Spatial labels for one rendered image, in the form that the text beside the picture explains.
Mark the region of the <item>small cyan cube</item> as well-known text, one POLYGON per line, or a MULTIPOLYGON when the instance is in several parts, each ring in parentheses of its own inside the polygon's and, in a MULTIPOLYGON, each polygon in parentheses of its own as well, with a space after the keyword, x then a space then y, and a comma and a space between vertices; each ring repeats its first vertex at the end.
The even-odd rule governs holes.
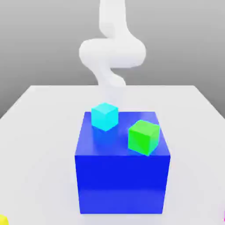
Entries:
POLYGON ((101 103, 91 108, 91 125, 103 131, 109 131, 118 124, 118 107, 101 103))

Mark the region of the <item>small green cube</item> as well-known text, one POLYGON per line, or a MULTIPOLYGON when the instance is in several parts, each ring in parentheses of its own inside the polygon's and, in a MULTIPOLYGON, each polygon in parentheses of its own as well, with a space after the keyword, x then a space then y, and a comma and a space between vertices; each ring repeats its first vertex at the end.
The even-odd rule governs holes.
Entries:
POLYGON ((128 148, 149 156, 158 146, 160 126, 145 120, 138 120, 128 130, 128 148))

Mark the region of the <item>large blue box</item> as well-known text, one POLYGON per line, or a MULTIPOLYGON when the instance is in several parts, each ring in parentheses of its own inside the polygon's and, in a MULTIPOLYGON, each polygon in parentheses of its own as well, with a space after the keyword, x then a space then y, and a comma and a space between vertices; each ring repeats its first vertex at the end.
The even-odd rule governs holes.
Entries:
POLYGON ((82 214, 161 214, 170 152, 163 135, 150 156, 128 148, 128 129, 138 120, 158 123, 155 112, 120 112, 109 131, 91 125, 85 112, 75 151, 82 214))

